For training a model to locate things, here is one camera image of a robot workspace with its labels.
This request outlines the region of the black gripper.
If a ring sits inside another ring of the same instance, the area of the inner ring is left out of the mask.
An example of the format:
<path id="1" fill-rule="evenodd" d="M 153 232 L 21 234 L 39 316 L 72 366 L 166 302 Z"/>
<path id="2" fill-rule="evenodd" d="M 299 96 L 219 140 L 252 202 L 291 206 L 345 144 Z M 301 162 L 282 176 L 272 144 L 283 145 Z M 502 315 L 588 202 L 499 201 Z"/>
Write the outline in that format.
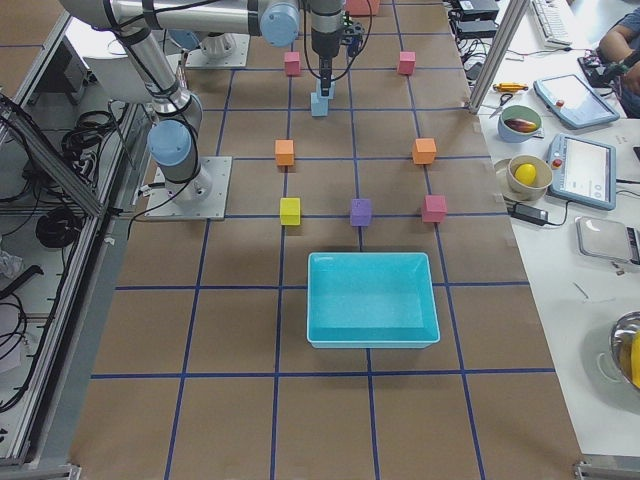
<path id="1" fill-rule="evenodd" d="M 324 88 L 328 88 L 332 82 L 333 60 L 337 55 L 337 50 L 318 52 L 320 81 Z"/>

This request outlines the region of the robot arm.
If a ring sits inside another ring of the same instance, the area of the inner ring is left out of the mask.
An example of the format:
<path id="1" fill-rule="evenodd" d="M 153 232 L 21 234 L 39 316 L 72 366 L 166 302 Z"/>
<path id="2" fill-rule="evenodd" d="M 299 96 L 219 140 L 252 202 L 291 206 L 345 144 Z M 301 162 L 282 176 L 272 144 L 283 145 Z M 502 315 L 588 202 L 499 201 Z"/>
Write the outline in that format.
<path id="1" fill-rule="evenodd" d="M 274 47 L 298 37 L 300 21 L 311 25 L 312 49 L 318 56 L 320 95 L 329 96 L 333 59 L 344 37 L 342 1 L 171 1 L 151 8 L 149 26 L 207 33 L 260 36 Z"/>
<path id="2" fill-rule="evenodd" d="M 299 30 L 298 1 L 63 1 L 74 18 L 97 31 L 113 33 L 151 96 L 158 123 L 147 146 L 159 166 L 167 198 L 178 204 L 198 200 L 211 190 L 202 170 L 197 142 L 203 107 L 197 95 L 180 83 L 155 31 L 194 34 L 240 33 L 283 47 Z"/>

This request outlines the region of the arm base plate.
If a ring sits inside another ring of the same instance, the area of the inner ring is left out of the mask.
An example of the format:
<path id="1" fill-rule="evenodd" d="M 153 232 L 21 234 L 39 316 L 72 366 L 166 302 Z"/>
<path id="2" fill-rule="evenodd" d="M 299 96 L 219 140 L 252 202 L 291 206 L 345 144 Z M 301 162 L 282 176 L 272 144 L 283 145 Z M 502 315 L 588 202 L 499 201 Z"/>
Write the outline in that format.
<path id="1" fill-rule="evenodd" d="M 145 218 L 165 221 L 225 218 L 233 158 L 203 156 L 199 160 L 200 172 L 185 189 L 167 183 L 161 168 L 156 168 L 154 182 L 163 186 L 150 191 Z"/>
<path id="2" fill-rule="evenodd" d="M 234 69 L 247 64 L 250 36 L 225 33 L 203 38 L 186 58 L 188 69 Z"/>

